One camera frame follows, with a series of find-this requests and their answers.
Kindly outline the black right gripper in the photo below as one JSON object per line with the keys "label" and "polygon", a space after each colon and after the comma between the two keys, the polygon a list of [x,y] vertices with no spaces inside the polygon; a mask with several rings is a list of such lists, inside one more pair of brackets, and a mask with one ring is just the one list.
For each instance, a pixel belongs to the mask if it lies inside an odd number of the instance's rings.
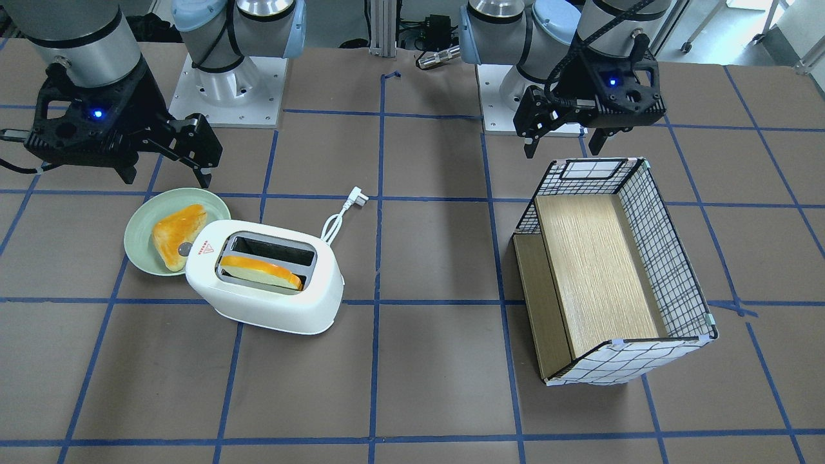
{"label": "black right gripper", "polygon": [[115,83],[85,88],[59,63],[45,70],[24,147],[50,164],[112,168],[127,185],[138,153],[161,153],[186,165],[207,189],[223,146],[206,115],[173,119],[145,61]]}

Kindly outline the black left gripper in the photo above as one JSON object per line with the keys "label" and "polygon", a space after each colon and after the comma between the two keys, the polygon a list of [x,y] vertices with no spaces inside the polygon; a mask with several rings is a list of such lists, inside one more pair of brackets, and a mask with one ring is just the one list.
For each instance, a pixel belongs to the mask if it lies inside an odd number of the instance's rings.
{"label": "black left gripper", "polygon": [[595,128],[587,147],[591,156],[598,156],[618,129],[649,126],[666,111],[658,63],[650,50],[607,57],[586,49],[562,71],[559,96],[537,85],[525,88],[513,124],[528,159],[542,136],[566,122]]}

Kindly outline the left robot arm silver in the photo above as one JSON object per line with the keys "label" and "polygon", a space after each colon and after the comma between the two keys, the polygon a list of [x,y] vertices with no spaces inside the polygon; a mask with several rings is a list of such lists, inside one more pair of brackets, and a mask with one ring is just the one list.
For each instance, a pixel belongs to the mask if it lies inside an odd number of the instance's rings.
{"label": "left robot arm silver", "polygon": [[566,124],[593,130],[598,155],[610,136],[660,121],[668,108],[648,31],[668,1],[469,1],[459,45],[468,64],[511,65],[516,135],[527,158]]}

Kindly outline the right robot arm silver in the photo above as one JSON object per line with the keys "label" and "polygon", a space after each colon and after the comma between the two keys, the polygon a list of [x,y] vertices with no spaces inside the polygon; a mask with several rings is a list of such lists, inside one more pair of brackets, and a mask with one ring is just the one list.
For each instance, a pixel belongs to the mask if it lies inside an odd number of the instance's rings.
{"label": "right robot arm silver", "polygon": [[291,59],[306,41],[304,1],[174,1],[195,91],[208,105],[183,118],[169,111],[117,1],[4,1],[3,8],[46,64],[29,130],[5,129],[41,162],[111,168],[133,183],[142,152],[191,168],[208,188],[223,147],[210,126],[215,108],[262,102],[269,86],[255,59]]}

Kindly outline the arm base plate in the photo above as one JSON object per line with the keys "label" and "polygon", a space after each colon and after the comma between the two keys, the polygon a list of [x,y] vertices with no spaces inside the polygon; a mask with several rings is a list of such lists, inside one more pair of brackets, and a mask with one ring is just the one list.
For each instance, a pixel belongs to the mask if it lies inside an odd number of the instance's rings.
{"label": "arm base plate", "polygon": [[532,84],[516,65],[479,64],[476,66],[478,97],[487,135],[515,135],[513,118],[525,88]]}
{"label": "arm base plate", "polygon": [[186,56],[169,111],[176,119],[200,113],[213,128],[276,129],[289,59],[247,57],[224,73],[195,70]]}

